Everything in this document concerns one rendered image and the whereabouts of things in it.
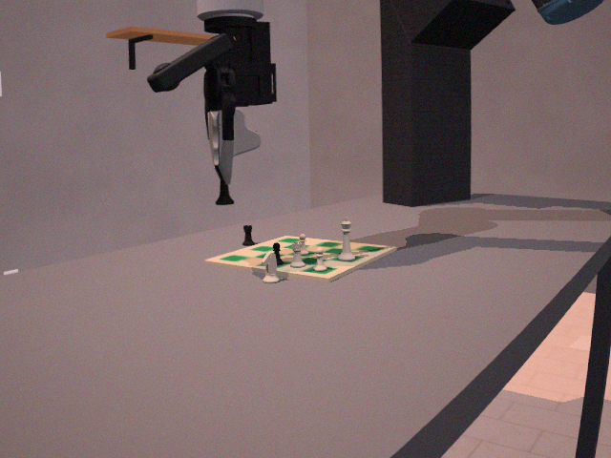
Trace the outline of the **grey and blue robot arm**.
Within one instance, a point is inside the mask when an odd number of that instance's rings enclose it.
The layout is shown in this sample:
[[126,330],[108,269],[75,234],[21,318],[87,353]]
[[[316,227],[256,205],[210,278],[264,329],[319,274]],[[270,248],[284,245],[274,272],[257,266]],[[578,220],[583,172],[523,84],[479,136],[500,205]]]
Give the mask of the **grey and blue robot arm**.
[[[532,0],[537,12],[551,25],[582,17],[604,0]],[[263,17],[263,0],[197,0],[197,17],[204,21],[220,16]],[[158,65],[147,77],[155,93],[173,91],[181,80],[231,51],[226,33],[213,36],[171,63]]]

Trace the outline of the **green and cream chessboard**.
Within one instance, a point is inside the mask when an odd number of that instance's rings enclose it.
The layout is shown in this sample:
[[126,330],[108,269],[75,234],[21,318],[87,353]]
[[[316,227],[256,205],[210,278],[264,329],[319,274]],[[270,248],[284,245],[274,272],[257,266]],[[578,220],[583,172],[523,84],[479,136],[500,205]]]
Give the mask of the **green and cream chessboard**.
[[[305,238],[305,248],[309,252],[308,255],[302,255],[302,261],[305,263],[305,267],[293,268],[290,267],[290,263],[293,262],[294,256],[292,243],[298,242],[299,244],[299,240],[299,237],[280,237],[205,260],[204,264],[265,273],[265,265],[262,265],[262,260],[268,252],[274,253],[273,244],[278,242],[281,249],[279,252],[280,257],[284,264],[277,265],[276,275],[312,281],[331,282],[397,251],[397,247],[395,246],[351,242],[350,249],[355,260],[342,261],[338,260],[343,249],[342,241]],[[318,257],[316,257],[316,249],[318,247],[324,249],[323,261],[327,268],[326,271],[318,272],[313,270],[317,263]]]

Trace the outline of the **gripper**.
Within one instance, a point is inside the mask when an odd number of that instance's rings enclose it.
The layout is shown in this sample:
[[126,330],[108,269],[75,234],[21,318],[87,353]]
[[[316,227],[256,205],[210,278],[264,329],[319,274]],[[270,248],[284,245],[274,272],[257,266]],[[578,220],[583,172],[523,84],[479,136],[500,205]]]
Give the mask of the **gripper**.
[[257,22],[247,16],[220,16],[204,20],[204,31],[226,33],[233,46],[204,66],[203,81],[206,129],[214,168],[220,180],[222,175],[225,184],[230,184],[233,156],[257,149],[262,141],[259,133],[246,127],[244,112],[236,107],[277,102],[276,64],[271,63],[270,57],[270,22]]

